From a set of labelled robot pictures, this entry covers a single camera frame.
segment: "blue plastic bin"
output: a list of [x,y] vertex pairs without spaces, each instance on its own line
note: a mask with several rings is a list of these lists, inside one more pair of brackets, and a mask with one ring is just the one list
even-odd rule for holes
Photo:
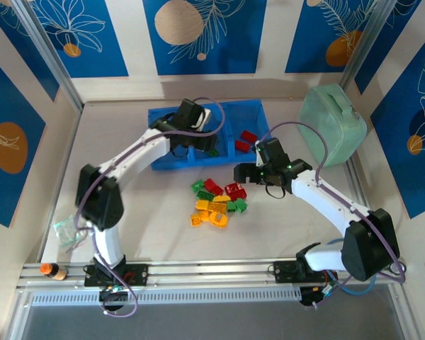
[[[250,101],[228,101],[221,103],[225,111],[225,124],[217,134],[216,150],[218,157],[212,157],[206,152],[195,150],[190,147],[188,150],[177,147],[175,155],[167,154],[152,164],[153,170],[170,170],[188,168],[192,166],[215,166],[237,162],[255,162],[256,155],[251,150],[249,153],[240,152],[234,149],[234,141],[241,140],[242,131],[247,130],[254,133],[258,138],[269,131],[268,122],[264,115],[263,105],[259,99]],[[212,131],[220,124],[220,111],[215,104],[202,104],[203,107],[212,111],[209,123],[203,129]],[[148,110],[149,125],[156,119],[164,117],[168,113],[173,113],[178,107],[153,108]]]

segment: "beige circle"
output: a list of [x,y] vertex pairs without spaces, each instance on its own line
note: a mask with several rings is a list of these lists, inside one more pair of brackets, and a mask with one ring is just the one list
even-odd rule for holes
[[307,5],[310,7],[318,6],[323,0],[307,0]]
[[157,11],[154,24],[161,39],[171,45],[189,44],[203,32],[200,13],[185,0],[166,2]]
[[0,0],[0,4],[3,4],[3,5],[5,5],[5,6],[8,6],[8,7],[11,7],[12,5],[11,5],[11,0]]

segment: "mint green bag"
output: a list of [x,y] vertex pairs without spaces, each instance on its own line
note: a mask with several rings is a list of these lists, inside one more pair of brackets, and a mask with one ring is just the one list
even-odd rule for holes
[[[338,84],[312,87],[305,97],[299,121],[314,127],[326,140],[329,156],[325,166],[346,162],[367,134],[366,122]],[[307,127],[299,125],[299,131],[320,163],[324,157],[320,138]]]

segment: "orange block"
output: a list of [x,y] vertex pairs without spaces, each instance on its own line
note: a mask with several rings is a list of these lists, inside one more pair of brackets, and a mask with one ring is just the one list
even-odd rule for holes
[[221,196],[215,196],[212,201],[213,202],[228,202],[230,200],[232,199],[229,196],[221,195]]
[[197,210],[208,210],[209,200],[198,200],[195,204]]
[[210,215],[210,222],[216,227],[224,229],[227,226],[228,219],[227,216],[214,211]]
[[207,210],[201,210],[198,212],[200,215],[201,222],[209,222],[210,220],[210,212]]
[[199,225],[201,225],[201,219],[199,214],[191,215],[191,225],[192,227],[198,227]]
[[225,215],[225,213],[227,212],[227,204],[209,202],[208,211],[215,211],[217,213]]

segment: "orange circle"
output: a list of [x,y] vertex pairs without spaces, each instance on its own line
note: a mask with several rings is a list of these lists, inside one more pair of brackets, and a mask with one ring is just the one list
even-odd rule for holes
[[52,271],[52,264],[50,263],[42,263],[40,266],[40,272],[41,274],[50,274]]
[[80,48],[77,45],[71,44],[70,42],[68,42],[63,47],[63,50],[64,50],[64,53],[66,53],[67,55],[73,58],[77,58],[81,54]]
[[326,51],[326,62],[329,66],[341,67],[348,64],[349,58],[354,51],[362,32],[353,30],[352,32],[337,38]]
[[0,169],[8,174],[18,174],[26,165],[27,137],[15,123],[0,124]]
[[414,156],[422,151],[422,139],[418,135],[412,135],[408,139],[408,151]]

